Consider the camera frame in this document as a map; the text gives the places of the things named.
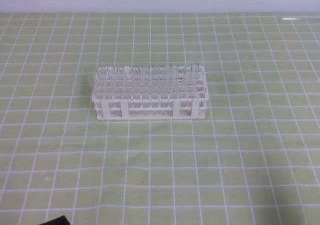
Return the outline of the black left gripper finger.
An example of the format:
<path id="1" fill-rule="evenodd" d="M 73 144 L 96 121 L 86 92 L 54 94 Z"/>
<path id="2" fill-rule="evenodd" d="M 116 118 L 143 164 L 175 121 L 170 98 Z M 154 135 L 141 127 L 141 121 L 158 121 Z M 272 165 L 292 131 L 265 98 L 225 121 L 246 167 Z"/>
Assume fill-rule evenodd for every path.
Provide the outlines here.
<path id="1" fill-rule="evenodd" d="M 71 225 L 71 223 L 69 222 L 67 217 L 65 215 L 63 215 L 63 216 L 57 217 L 53 220 L 47 221 L 47 222 L 43 223 L 42 225 Z"/>

